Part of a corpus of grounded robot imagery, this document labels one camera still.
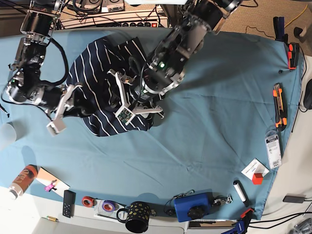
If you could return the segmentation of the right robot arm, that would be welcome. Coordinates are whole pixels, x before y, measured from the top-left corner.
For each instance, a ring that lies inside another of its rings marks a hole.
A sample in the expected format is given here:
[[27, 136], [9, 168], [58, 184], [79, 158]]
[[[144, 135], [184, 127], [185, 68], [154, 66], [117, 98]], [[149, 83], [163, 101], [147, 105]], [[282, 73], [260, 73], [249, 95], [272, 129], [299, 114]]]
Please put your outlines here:
[[[68, 60], [63, 47], [52, 37], [60, 14], [65, 7], [63, 0], [32, 0], [20, 31], [24, 35], [14, 63], [9, 65], [9, 78], [3, 93], [8, 104], [33, 106], [44, 112], [50, 121], [63, 117], [88, 117], [96, 110], [78, 92], [82, 83], [65, 86], [69, 75]], [[56, 46], [64, 62], [64, 76], [55, 82], [40, 79], [46, 49]]]

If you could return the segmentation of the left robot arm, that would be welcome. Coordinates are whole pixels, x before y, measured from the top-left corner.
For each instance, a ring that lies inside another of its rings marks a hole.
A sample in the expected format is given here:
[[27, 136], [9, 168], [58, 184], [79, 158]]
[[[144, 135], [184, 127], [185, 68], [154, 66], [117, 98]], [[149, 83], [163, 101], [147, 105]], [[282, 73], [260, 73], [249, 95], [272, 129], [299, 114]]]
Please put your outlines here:
[[121, 102], [116, 118], [128, 125], [138, 115], [163, 117], [163, 109], [155, 106], [153, 99], [180, 85], [185, 75], [184, 66], [202, 48], [205, 35], [217, 35], [224, 21], [241, 4], [240, 0], [189, 0], [181, 22], [143, 62], [129, 57], [135, 77], [109, 70], [116, 79]]

